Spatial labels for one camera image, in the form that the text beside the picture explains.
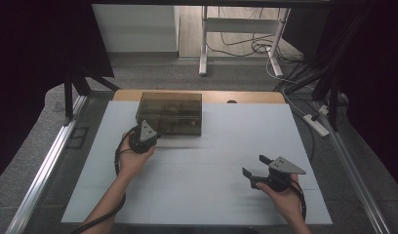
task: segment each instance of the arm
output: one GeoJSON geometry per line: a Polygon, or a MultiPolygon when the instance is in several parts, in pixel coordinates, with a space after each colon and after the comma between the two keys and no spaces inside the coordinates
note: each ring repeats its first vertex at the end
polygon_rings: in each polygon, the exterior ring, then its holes
{"type": "MultiPolygon", "coordinates": [[[[126,138],[123,141],[122,146],[120,147],[120,151],[129,148],[130,148],[129,141],[126,138]]],[[[113,211],[119,206],[126,192],[127,186],[130,184],[132,179],[142,170],[145,162],[153,153],[154,153],[154,146],[143,154],[135,153],[132,150],[125,151],[120,154],[119,175],[111,183],[110,187],[107,189],[102,198],[99,200],[98,204],[90,212],[89,216],[87,216],[83,224],[86,224],[98,217],[101,217],[113,211]]],[[[83,233],[86,234],[110,233],[110,230],[113,227],[114,218],[115,216],[112,216],[111,218],[97,224],[96,226],[88,229],[83,233]]]]}
{"type": "MultiPolygon", "coordinates": [[[[291,175],[291,179],[298,182],[299,178],[296,174],[291,175]]],[[[285,218],[288,224],[291,225],[296,234],[310,234],[308,226],[301,215],[300,200],[297,194],[291,189],[284,192],[275,192],[268,185],[264,183],[257,183],[257,187],[266,193],[274,202],[276,209],[285,218]]]]}

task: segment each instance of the cable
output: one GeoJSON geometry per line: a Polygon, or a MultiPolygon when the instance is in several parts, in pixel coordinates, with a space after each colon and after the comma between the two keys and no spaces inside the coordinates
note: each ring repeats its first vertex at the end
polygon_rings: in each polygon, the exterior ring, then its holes
{"type": "Polygon", "coordinates": [[[211,51],[213,51],[213,52],[219,52],[219,53],[227,54],[227,55],[234,56],[234,57],[248,57],[248,56],[251,56],[251,55],[257,53],[257,52],[251,52],[251,53],[245,54],[245,55],[234,55],[234,54],[231,54],[231,53],[229,53],[229,52],[225,52],[225,51],[220,51],[220,50],[212,49],[212,48],[208,45],[208,43],[206,43],[206,46],[207,46],[211,51]]]}
{"type": "MultiPolygon", "coordinates": [[[[294,69],[291,71],[291,73],[290,73],[290,74],[288,75],[288,77],[287,77],[287,80],[288,80],[288,81],[291,81],[291,77],[293,77],[294,72],[296,72],[296,70],[299,68],[300,65],[301,65],[301,62],[299,62],[299,63],[294,67],[294,69]]],[[[279,90],[280,90],[280,87],[281,87],[283,84],[284,84],[284,82],[279,83],[277,86],[275,86],[275,88],[274,88],[273,91],[279,91],[279,90]]]]}
{"type": "Polygon", "coordinates": [[[299,183],[297,183],[295,180],[290,178],[290,181],[292,181],[298,188],[295,188],[293,185],[290,184],[291,190],[293,190],[299,199],[301,200],[301,214],[302,218],[305,220],[306,217],[306,203],[305,203],[305,197],[303,195],[302,188],[299,186],[299,183]]]}
{"type": "Polygon", "coordinates": [[[285,57],[284,54],[282,54],[281,48],[279,46],[277,47],[276,55],[278,56],[277,58],[279,58],[281,61],[283,61],[285,63],[301,62],[304,59],[303,54],[298,54],[299,58],[295,58],[295,59],[290,59],[290,58],[285,57]]]}
{"type": "MultiPolygon", "coordinates": [[[[323,67],[327,62],[331,59],[332,54],[336,50],[336,47],[338,44],[341,42],[342,38],[344,35],[347,33],[347,28],[349,24],[347,23],[334,37],[334,39],[317,55],[315,55],[312,58],[302,58],[302,59],[289,59],[285,58],[284,55],[281,53],[281,49],[278,47],[278,59],[285,62],[285,63],[293,63],[293,62],[301,62],[306,65],[306,68],[304,70],[301,70],[299,73],[294,75],[293,77],[289,76],[288,80],[294,80],[297,81],[298,79],[302,78],[304,75],[308,75],[310,72],[314,71],[314,68],[320,68],[323,67]]],[[[281,82],[277,87],[275,87],[274,90],[281,90],[281,88],[285,85],[285,82],[281,82]]]]}
{"type": "MultiPolygon", "coordinates": [[[[292,74],[290,74],[288,76],[288,80],[290,81],[297,81],[298,79],[300,79],[302,77],[302,74],[304,73],[308,73],[310,72],[310,67],[308,65],[304,66],[302,70],[300,70],[297,74],[294,75],[294,72],[296,72],[297,68],[293,70],[292,74]]],[[[274,91],[279,91],[281,90],[281,88],[283,88],[287,83],[286,82],[281,82],[280,84],[278,84],[274,91]]]]}
{"type": "Polygon", "coordinates": [[[302,121],[302,123],[305,124],[305,126],[308,128],[309,133],[310,133],[310,135],[311,135],[311,152],[309,153],[309,156],[308,156],[308,161],[311,163],[312,160],[314,159],[315,148],[316,148],[316,146],[315,146],[315,137],[314,137],[314,133],[312,133],[311,126],[309,126],[309,125],[305,122],[305,120],[302,119],[302,117],[300,117],[298,114],[296,114],[296,112],[295,112],[294,110],[291,110],[291,112],[293,112],[293,114],[296,115],[296,116],[302,121]]]}
{"type": "MultiPolygon", "coordinates": [[[[116,171],[116,175],[117,175],[117,176],[118,176],[119,173],[120,173],[120,165],[119,165],[120,154],[123,153],[123,152],[125,152],[125,151],[130,150],[130,149],[125,149],[125,150],[123,150],[123,151],[119,151],[119,150],[120,150],[120,147],[121,147],[121,145],[123,144],[124,140],[125,140],[136,128],[137,128],[137,127],[131,128],[131,129],[122,137],[122,139],[120,140],[119,146],[117,147],[116,152],[115,152],[115,154],[114,154],[114,169],[115,169],[115,171],[116,171]]],[[[97,224],[99,224],[99,223],[101,223],[101,222],[107,220],[108,218],[110,218],[110,217],[116,215],[118,212],[120,212],[120,210],[123,208],[123,206],[124,206],[125,203],[126,203],[126,193],[123,195],[123,198],[122,198],[122,200],[120,201],[120,204],[119,204],[119,206],[118,206],[116,209],[114,209],[113,211],[111,211],[111,212],[109,212],[109,213],[107,213],[107,214],[105,214],[105,215],[103,215],[103,216],[101,216],[101,217],[98,217],[98,218],[96,218],[96,219],[94,219],[94,220],[92,220],[92,221],[90,221],[90,222],[88,222],[88,223],[86,223],[86,224],[84,224],[84,225],[78,227],[77,229],[75,229],[74,231],[72,231],[71,234],[82,233],[82,232],[84,232],[84,231],[86,231],[86,230],[88,230],[88,229],[90,229],[90,228],[96,226],[97,224]]]]}
{"type": "MultiPolygon", "coordinates": [[[[250,19],[253,15],[256,14],[257,8],[251,8],[251,9],[249,9],[249,10],[245,8],[246,11],[251,11],[252,9],[254,9],[254,12],[253,12],[253,14],[252,14],[248,19],[250,19]]],[[[220,18],[220,11],[222,11],[223,16],[226,17],[226,13],[225,13],[223,7],[218,7],[218,17],[220,18]]],[[[262,12],[263,12],[263,8],[261,8],[261,10],[260,10],[259,19],[260,19],[261,16],[262,16],[262,12]]],[[[224,53],[224,54],[227,54],[227,55],[230,55],[230,56],[234,56],[234,57],[246,57],[246,56],[250,56],[250,55],[253,55],[253,54],[265,54],[265,53],[267,53],[267,51],[265,50],[265,48],[266,48],[266,47],[271,47],[272,41],[271,41],[271,40],[264,40],[263,38],[270,37],[270,36],[273,36],[273,35],[272,35],[272,34],[269,34],[269,35],[260,36],[260,37],[255,38],[255,33],[253,33],[253,36],[252,36],[251,39],[243,40],[243,41],[238,41],[238,42],[234,42],[234,43],[226,43],[225,40],[224,40],[224,38],[223,38],[223,33],[220,32],[220,39],[221,39],[223,45],[225,45],[225,46],[238,45],[238,44],[242,44],[242,43],[250,42],[250,41],[251,41],[251,42],[252,42],[251,48],[252,48],[252,50],[253,50],[253,53],[251,53],[251,54],[234,55],[234,54],[231,54],[231,53],[229,53],[229,52],[225,52],[225,51],[221,51],[221,50],[212,49],[212,48],[209,47],[209,45],[208,45],[208,48],[209,48],[211,51],[219,52],[219,53],[224,53]],[[259,42],[261,42],[261,41],[269,42],[270,44],[262,44],[262,43],[259,43],[259,42]]]]}
{"type": "Polygon", "coordinates": [[[282,90],[282,95],[284,95],[285,99],[288,101],[289,104],[291,104],[296,110],[298,110],[299,112],[301,112],[304,116],[306,115],[302,110],[300,110],[298,107],[296,107],[289,99],[288,97],[285,95],[284,93],[284,89],[282,90]]]}
{"type": "Polygon", "coordinates": [[[308,101],[302,99],[301,97],[298,97],[297,95],[294,95],[294,94],[291,94],[291,95],[294,96],[294,97],[296,97],[296,98],[298,98],[298,99],[300,99],[300,100],[302,100],[302,101],[305,102],[305,104],[307,104],[311,109],[313,109],[313,110],[315,111],[315,113],[318,113],[318,110],[315,109],[314,107],[312,107],[312,105],[311,105],[310,103],[308,103],[308,101]]]}
{"type": "MultiPolygon", "coordinates": [[[[292,80],[288,80],[288,79],[284,79],[284,78],[281,78],[281,77],[272,75],[272,74],[269,72],[269,70],[268,70],[268,63],[269,63],[269,60],[266,62],[266,67],[265,67],[265,68],[266,68],[266,72],[269,74],[270,77],[272,77],[272,78],[274,78],[274,79],[277,79],[277,80],[280,80],[280,81],[285,81],[285,82],[293,83],[293,84],[296,84],[296,83],[297,83],[297,82],[292,81],[292,80]]],[[[312,87],[310,87],[310,86],[305,86],[305,88],[314,90],[314,88],[312,88],[312,87]]]]}

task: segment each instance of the electrical outlet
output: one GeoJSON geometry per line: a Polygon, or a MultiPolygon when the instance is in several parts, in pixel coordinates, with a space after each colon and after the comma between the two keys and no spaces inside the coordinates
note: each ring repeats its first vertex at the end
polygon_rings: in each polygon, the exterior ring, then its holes
{"type": "Polygon", "coordinates": [[[320,122],[316,120],[312,121],[311,118],[312,116],[310,114],[307,114],[303,117],[305,122],[307,122],[315,130],[315,132],[317,132],[317,134],[319,134],[321,137],[327,136],[329,132],[326,130],[326,128],[324,128],[320,122]]]}

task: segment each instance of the white tabletop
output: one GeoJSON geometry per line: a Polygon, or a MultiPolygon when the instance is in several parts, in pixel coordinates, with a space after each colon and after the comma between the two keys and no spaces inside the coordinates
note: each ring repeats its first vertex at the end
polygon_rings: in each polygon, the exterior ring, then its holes
{"type": "MultiPolygon", "coordinates": [[[[111,101],[62,222],[82,222],[115,178],[114,150],[136,125],[137,101],[111,101]]],[[[201,136],[162,136],[127,189],[116,222],[258,226],[285,224],[273,203],[251,189],[242,168],[267,176],[259,161],[282,156],[299,177],[308,224],[331,224],[288,104],[203,103],[201,136]]]]}

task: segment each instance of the aluminum rail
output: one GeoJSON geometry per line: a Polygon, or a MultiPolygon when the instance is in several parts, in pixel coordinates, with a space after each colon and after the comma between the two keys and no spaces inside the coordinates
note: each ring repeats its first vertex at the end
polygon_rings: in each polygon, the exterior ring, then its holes
{"type": "Polygon", "coordinates": [[[17,210],[16,215],[11,221],[7,229],[7,234],[22,233],[31,218],[32,212],[38,203],[38,200],[43,192],[45,185],[53,171],[59,156],[65,146],[65,143],[70,136],[74,126],[77,122],[77,116],[80,113],[87,97],[80,96],[74,103],[73,116],[74,118],[67,126],[62,126],[59,134],[56,137],[53,145],[50,148],[46,158],[44,159],[41,168],[39,169],[35,179],[32,181],[31,186],[26,192],[25,197],[17,210]]]}
{"type": "MultiPolygon", "coordinates": [[[[318,102],[315,102],[315,107],[320,109],[318,102]]],[[[360,202],[364,206],[364,210],[367,213],[367,216],[370,219],[372,226],[374,227],[376,233],[378,234],[389,234],[391,233],[384,217],[374,199],[373,195],[370,193],[367,185],[364,183],[363,178],[361,178],[360,173],[358,172],[357,167],[355,166],[354,161],[348,150],[346,149],[339,133],[333,131],[333,128],[330,126],[328,120],[324,115],[320,115],[321,121],[324,123],[326,128],[330,132],[330,136],[332,138],[333,145],[336,149],[336,152],[341,159],[342,165],[347,172],[348,178],[350,179],[354,190],[357,193],[357,197],[360,202]]]]}

